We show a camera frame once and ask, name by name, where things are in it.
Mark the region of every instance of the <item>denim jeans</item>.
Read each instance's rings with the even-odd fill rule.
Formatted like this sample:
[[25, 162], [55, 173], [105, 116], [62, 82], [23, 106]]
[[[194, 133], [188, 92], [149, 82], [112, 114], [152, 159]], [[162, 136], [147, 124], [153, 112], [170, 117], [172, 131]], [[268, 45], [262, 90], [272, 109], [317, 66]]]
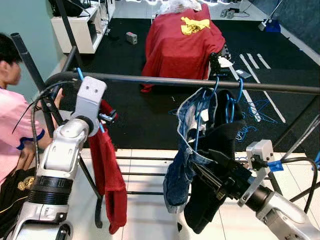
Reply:
[[166, 208], [169, 213], [176, 213], [178, 207], [180, 212], [186, 204], [189, 193], [189, 185], [196, 175], [192, 168], [192, 162], [206, 165], [212, 162], [211, 159], [203, 157], [195, 152], [187, 142], [188, 131], [195, 125], [196, 109], [208, 109], [211, 97], [215, 100], [217, 95], [211, 88], [200, 88], [192, 96], [187, 98], [177, 111], [179, 135], [178, 153], [174, 161], [168, 167], [163, 182], [163, 193]]

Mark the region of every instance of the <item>white cabinet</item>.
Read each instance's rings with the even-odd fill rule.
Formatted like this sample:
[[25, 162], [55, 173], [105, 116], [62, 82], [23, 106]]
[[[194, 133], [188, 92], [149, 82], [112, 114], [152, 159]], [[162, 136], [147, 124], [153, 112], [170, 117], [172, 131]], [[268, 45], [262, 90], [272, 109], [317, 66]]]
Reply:
[[[107, 0], [109, 20], [115, 12], [115, 0]], [[86, 10], [90, 13], [83, 11], [80, 16], [82, 17], [68, 17], [72, 33], [78, 50], [81, 54], [94, 54], [104, 36], [108, 20], [101, 20], [100, 10], [98, 4], [92, 4], [92, 7]], [[53, 17], [51, 19], [53, 30], [58, 39], [60, 47], [64, 53], [70, 53], [71, 43], [61, 17]]]

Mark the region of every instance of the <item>hand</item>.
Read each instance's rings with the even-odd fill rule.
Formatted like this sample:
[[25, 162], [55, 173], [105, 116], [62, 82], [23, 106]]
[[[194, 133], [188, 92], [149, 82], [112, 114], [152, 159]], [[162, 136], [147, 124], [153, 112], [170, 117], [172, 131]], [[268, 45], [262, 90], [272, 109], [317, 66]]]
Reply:
[[30, 167], [30, 164], [32, 163], [35, 157], [35, 154], [36, 154], [36, 148], [34, 143], [31, 141], [25, 141], [24, 148], [21, 150], [18, 163], [13, 172], [19, 169], [23, 169], [24, 171], [28, 170]]
[[57, 109], [60, 108], [60, 101], [64, 97], [64, 95], [62, 94], [62, 91], [63, 91], [63, 89], [60, 88], [59, 91], [58, 91], [58, 94], [56, 95], [56, 98], [54, 100], [54, 104], [55, 104]]

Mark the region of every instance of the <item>small box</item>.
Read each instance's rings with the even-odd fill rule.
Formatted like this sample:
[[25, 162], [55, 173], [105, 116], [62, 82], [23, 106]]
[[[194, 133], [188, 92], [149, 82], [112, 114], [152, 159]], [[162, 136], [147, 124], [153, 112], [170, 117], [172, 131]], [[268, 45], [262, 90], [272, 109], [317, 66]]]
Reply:
[[127, 32], [125, 34], [125, 39], [132, 45], [135, 45], [138, 43], [138, 36], [132, 32]]

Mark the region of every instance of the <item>boy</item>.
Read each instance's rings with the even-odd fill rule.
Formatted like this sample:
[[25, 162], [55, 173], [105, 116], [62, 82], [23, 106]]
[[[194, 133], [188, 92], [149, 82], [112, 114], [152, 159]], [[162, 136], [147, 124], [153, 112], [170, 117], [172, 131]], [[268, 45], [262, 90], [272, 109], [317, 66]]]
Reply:
[[[23, 95], [7, 90], [8, 85], [19, 83], [21, 61], [13, 41], [0, 33], [0, 238], [28, 197], [35, 174], [35, 168], [29, 169], [35, 156], [31, 108], [13, 132], [29, 104]], [[57, 108], [61, 98], [62, 89], [54, 101]], [[35, 121], [35, 129], [38, 145], [45, 149], [52, 139], [38, 121]]]

